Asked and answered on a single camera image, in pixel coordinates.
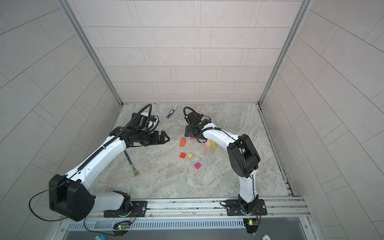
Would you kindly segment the orange wood block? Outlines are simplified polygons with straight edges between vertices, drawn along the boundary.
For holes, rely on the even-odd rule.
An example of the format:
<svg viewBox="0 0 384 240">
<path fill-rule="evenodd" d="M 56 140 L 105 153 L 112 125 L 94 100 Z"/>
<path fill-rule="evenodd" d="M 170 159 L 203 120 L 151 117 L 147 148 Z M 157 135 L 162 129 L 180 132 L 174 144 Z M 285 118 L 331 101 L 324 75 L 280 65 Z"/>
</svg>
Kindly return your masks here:
<svg viewBox="0 0 384 240">
<path fill-rule="evenodd" d="M 187 141 L 186 138 L 181 138 L 180 146 L 181 146 L 181 147 L 184 147 L 185 144 L 186 144 L 186 141 Z"/>
</svg>

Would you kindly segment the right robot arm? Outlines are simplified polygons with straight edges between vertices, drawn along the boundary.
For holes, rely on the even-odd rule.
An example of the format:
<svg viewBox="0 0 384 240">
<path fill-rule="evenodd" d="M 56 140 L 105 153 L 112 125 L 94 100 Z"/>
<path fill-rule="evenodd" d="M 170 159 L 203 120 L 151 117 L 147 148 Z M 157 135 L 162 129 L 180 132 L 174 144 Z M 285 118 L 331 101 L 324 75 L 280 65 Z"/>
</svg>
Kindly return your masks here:
<svg viewBox="0 0 384 240">
<path fill-rule="evenodd" d="M 231 167 L 239 176 L 240 192 L 235 209 L 244 215 L 267 215 L 264 200 L 256 190 L 256 174 L 261 158 L 248 135 L 234 135 L 217 127 L 203 114 L 185 115 L 186 136 L 198 141 L 212 140 L 227 150 Z"/>
</svg>

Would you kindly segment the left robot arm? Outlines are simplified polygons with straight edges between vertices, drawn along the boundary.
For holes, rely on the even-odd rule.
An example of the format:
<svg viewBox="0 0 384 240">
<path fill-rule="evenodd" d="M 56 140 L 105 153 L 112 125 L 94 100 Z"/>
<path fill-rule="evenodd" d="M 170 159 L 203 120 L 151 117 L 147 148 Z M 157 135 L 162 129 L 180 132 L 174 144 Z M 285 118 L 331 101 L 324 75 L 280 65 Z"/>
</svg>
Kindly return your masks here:
<svg viewBox="0 0 384 240">
<path fill-rule="evenodd" d="M 131 197 L 121 191 L 93 195 L 94 180 L 120 153 L 131 147 L 163 145 L 170 141 L 164 131 L 157 131 L 159 119 L 149 113 L 132 115 L 124 127 L 113 129 L 103 144 L 65 175 L 56 174 L 49 181 L 49 208 L 76 222 L 88 214 L 105 212 L 108 217 L 126 217 L 133 212 Z"/>
</svg>

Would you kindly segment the blue whiteboard marker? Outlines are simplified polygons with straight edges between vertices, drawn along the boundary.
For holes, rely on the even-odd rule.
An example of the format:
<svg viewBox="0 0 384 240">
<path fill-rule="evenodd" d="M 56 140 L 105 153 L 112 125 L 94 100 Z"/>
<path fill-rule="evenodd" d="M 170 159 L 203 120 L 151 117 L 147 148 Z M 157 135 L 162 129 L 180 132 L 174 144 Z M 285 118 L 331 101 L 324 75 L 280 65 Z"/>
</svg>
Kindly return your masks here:
<svg viewBox="0 0 384 240">
<path fill-rule="evenodd" d="M 176 109 L 177 109 L 177 106 L 174 106 L 174 107 L 170 110 L 170 112 L 168 113 L 167 118 L 170 118 L 171 115 L 175 112 Z"/>
</svg>

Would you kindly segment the magenta cube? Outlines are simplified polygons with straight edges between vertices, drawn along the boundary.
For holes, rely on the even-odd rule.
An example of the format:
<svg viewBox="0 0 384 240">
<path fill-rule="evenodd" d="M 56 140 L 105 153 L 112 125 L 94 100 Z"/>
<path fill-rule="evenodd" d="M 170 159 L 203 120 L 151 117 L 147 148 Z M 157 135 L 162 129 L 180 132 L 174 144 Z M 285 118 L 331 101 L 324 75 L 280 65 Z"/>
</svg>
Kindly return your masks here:
<svg viewBox="0 0 384 240">
<path fill-rule="evenodd" d="M 199 162 L 197 162 L 194 166 L 196 169 L 199 169 L 202 165 Z"/>
</svg>

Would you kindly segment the metal fork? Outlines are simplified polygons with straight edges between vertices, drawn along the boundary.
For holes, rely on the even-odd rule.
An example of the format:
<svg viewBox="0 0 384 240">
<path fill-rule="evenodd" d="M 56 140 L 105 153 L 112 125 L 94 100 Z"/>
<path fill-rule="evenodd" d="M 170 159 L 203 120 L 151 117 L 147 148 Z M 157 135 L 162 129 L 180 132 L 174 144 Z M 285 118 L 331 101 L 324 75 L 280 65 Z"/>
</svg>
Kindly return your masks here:
<svg viewBox="0 0 384 240">
<path fill-rule="evenodd" d="M 130 157 L 129 157 L 129 155 L 128 155 L 128 153 L 127 153 L 126 150 L 124 150 L 124 154 L 125 154 L 125 156 L 126 156 L 128 162 L 129 162 L 130 166 L 132 167 L 134 177 L 137 177 L 137 176 L 139 175 L 139 171 L 138 171 L 138 170 L 136 169 L 136 167 L 134 166 L 134 164 L 133 164 L 132 160 L 130 159 Z"/>
</svg>

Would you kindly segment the left controller board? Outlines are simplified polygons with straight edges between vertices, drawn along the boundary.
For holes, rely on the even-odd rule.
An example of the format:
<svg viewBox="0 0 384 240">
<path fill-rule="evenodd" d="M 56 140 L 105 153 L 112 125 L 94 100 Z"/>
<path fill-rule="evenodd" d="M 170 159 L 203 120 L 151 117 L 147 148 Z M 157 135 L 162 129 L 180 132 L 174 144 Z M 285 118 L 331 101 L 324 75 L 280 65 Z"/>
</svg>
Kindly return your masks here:
<svg viewBox="0 0 384 240">
<path fill-rule="evenodd" d="M 127 231 L 130 228 L 131 224 L 132 224 L 131 221 L 118 222 L 113 226 L 113 230 L 114 231 Z"/>
</svg>

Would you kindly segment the controller board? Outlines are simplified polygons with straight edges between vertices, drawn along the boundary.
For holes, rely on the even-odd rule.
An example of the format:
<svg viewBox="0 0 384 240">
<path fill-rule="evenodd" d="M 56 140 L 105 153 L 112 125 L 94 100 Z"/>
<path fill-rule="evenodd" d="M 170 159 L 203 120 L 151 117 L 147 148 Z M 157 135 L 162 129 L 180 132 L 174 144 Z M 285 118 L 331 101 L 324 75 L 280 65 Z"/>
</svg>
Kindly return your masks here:
<svg viewBox="0 0 384 240">
<path fill-rule="evenodd" d="M 118 222 L 113 226 L 113 230 L 114 231 L 127 231 L 130 228 L 131 224 L 132 224 L 131 221 Z"/>
<path fill-rule="evenodd" d="M 258 219 L 243 219 L 244 226 L 248 234 L 255 234 L 260 226 Z"/>
</svg>

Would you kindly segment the right controller board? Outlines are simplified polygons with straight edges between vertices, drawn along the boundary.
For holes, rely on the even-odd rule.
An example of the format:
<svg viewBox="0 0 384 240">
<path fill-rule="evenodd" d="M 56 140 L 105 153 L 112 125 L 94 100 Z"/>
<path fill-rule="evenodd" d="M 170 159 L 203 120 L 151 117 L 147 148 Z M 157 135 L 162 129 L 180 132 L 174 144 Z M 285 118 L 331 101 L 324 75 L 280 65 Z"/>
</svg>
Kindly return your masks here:
<svg viewBox="0 0 384 240">
<path fill-rule="evenodd" d="M 255 234 L 260 226 L 258 219 L 243 219 L 244 226 L 248 234 Z"/>
</svg>

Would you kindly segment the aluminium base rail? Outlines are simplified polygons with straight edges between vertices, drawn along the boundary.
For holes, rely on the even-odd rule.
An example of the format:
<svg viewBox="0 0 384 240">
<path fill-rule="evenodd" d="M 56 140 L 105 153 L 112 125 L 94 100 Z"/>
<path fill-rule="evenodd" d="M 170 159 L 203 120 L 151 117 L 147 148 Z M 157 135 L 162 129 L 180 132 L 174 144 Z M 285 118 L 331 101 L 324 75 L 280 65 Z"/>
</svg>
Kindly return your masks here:
<svg viewBox="0 0 384 240">
<path fill-rule="evenodd" d="M 138 220 L 218 219 L 218 218 L 284 218 L 309 217 L 310 211 L 302 197 L 260 197 L 252 213 L 240 208 L 234 198 L 137 199 L 131 204 Z"/>
</svg>

